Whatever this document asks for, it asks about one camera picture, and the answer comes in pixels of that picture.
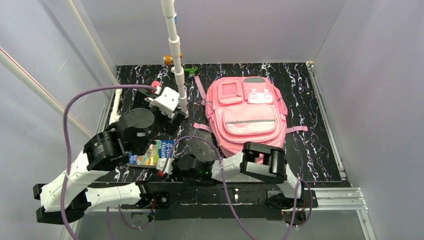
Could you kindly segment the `blue children's book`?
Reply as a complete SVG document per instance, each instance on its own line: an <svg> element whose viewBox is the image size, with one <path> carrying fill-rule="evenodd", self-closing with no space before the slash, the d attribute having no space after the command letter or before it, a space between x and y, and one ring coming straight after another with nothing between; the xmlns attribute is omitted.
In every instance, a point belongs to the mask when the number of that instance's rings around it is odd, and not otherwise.
<svg viewBox="0 0 424 240"><path fill-rule="evenodd" d="M129 165L136 167L153 168L156 167L158 160L167 158L174 145L173 140L155 140L144 155L129 154Z"/></svg>

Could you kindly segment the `pink student backpack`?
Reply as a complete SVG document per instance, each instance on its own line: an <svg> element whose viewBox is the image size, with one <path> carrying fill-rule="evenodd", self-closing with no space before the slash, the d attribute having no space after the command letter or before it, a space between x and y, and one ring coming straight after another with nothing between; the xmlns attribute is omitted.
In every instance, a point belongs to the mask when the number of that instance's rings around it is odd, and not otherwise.
<svg viewBox="0 0 424 240"><path fill-rule="evenodd" d="M204 89L194 78L205 107L208 124L194 128L214 135L220 150L229 158L254 142L281 148L286 134L306 132L307 126L288 127L288 108L281 91L261 76L222 77Z"/></svg>

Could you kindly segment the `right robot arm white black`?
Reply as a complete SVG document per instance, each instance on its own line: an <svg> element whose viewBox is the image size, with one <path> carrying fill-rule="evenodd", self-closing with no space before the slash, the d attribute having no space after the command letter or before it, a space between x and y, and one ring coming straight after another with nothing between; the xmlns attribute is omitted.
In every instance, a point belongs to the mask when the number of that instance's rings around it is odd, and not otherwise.
<svg viewBox="0 0 424 240"><path fill-rule="evenodd" d="M242 149L227 158L200 160L186 154L169 162L170 174L200 185L271 184L276 190L264 203L270 209L304 212L318 206L314 192L295 176L282 148L246 142Z"/></svg>

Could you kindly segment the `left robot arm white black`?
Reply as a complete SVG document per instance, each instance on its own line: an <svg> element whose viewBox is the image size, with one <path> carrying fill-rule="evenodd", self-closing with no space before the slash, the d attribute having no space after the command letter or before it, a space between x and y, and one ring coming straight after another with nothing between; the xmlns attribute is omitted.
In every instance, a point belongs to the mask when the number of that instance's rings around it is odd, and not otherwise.
<svg viewBox="0 0 424 240"><path fill-rule="evenodd" d="M146 181L91 187L98 178L128 164L132 156L143 156L159 134L174 135L185 118L178 109L179 93L169 87L157 92L140 89L138 96L136 107L91 138L68 170L50 183L33 187L34 198L41 203L36 211L38 223L61 225L63 218L72 223L91 211L119 205L157 205L164 193L152 191Z"/></svg>

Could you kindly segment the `green white marker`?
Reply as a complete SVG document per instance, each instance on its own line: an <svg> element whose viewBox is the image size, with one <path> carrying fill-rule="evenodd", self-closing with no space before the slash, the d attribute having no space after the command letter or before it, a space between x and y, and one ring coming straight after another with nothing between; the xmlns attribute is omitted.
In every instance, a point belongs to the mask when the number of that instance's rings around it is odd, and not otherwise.
<svg viewBox="0 0 424 240"><path fill-rule="evenodd" d="M194 79L199 68L197 66L195 66L195 67L192 67L192 68L184 68L183 70L184 70L185 73L187 73L187 75L190 79Z"/></svg>

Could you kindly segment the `orange bottle at wall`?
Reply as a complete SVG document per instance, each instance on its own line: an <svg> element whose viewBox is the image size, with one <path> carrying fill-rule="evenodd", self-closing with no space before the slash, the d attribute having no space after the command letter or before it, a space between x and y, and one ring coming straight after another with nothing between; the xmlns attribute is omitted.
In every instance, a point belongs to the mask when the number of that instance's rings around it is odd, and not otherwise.
<svg viewBox="0 0 424 240"><path fill-rule="evenodd" d="M177 63L181 63L181 58L183 57L183 54L181 53L178 57L174 57L174 56L172 56L172 55L165 55L164 57L163 57L163 64L164 65L167 65L167 66L170 66L170 65L175 65L175 61L177 62Z"/></svg>

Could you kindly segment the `white pvc pipe frame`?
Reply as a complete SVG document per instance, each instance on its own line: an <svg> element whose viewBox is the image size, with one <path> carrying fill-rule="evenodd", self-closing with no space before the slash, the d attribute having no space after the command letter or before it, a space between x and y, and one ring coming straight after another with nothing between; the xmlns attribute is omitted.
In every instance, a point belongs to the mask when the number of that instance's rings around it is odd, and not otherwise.
<svg viewBox="0 0 424 240"><path fill-rule="evenodd" d="M84 30L92 49L94 50L98 60L102 64L105 72L108 75L109 80L113 84L117 84L117 80L114 76L114 72L108 65L107 60L99 49L96 41L93 38L89 28L87 27L84 18L81 16L78 8L76 7L73 0L64 1L68 8L72 11L75 18L78 20L80 27ZM170 53L173 59L173 63L176 66L174 71L175 83L177 84L177 89L179 93L179 106L187 118L188 114L188 100L187 100L187 91L184 89L185 78L184 71L182 69L181 63L181 47L180 47L180 37L177 34L176 22L175 22L175 2L173 0L162 0L161 8L163 15L166 18L166 25L168 31L168 43ZM35 94L39 96L45 103L47 103L53 110L58 114L64 115L65 117L71 117L71 124L85 137L92 137L93 134L84 127L72 114L68 114L65 111L64 106L58 102L46 89L39 84L29 73L26 71L13 57L10 56L3 48L0 49L0 62L4 65L11 73L13 73L18 79L21 80L28 88L30 88Z"/></svg>

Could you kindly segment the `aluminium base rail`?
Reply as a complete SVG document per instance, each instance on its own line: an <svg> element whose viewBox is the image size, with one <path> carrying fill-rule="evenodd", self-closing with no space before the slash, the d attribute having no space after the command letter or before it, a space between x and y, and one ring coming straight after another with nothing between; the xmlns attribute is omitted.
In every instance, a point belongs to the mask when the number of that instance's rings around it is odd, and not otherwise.
<svg viewBox="0 0 424 240"><path fill-rule="evenodd" d="M368 207L359 187L306 185L299 188L297 199L265 184L231 184L228 192L221 185L188 187L162 184L154 191L152 219L230 219L234 213L240 219L278 220L290 222L296 212L294 225L306 222L309 211L356 211L367 240L376 239L368 217Z"/></svg>

